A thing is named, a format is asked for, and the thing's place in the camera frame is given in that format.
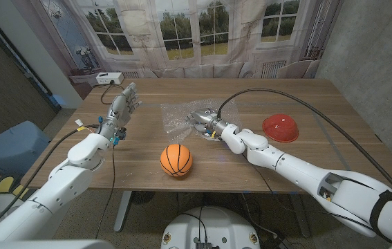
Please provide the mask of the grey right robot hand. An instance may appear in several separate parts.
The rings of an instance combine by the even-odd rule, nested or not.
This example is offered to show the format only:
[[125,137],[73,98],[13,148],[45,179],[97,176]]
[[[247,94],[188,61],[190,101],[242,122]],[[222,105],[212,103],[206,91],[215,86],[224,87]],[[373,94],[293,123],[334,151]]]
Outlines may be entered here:
[[185,117],[185,122],[195,128],[203,138],[211,141],[221,141],[221,134],[228,122],[218,117],[215,110],[205,108],[192,111]]

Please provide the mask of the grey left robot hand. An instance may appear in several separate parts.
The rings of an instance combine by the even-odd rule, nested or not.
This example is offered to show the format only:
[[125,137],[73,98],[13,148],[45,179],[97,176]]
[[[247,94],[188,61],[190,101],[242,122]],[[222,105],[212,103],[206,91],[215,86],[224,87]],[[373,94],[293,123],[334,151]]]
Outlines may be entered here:
[[136,84],[132,82],[112,101],[98,134],[110,140],[130,121],[131,114],[142,104],[138,98]]

